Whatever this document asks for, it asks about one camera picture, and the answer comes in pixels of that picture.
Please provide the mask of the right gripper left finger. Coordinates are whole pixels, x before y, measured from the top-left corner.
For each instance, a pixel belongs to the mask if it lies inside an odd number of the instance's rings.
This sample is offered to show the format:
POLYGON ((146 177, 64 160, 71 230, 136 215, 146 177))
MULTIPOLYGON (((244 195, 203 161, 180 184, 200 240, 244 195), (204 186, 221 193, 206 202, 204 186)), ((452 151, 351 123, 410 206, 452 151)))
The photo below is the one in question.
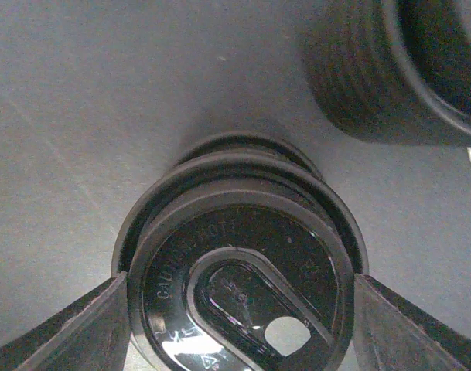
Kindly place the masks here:
POLYGON ((121 272, 0 347, 0 370, 122 370, 130 333, 121 272))

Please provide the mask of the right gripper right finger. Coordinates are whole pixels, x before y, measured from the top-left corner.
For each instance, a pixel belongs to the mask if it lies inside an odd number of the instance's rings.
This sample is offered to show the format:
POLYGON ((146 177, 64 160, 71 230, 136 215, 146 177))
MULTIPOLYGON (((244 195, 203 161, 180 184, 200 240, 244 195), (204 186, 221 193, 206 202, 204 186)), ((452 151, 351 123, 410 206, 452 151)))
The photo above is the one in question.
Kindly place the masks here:
POLYGON ((361 370, 471 370, 471 340, 373 277, 354 277, 353 344, 361 370))

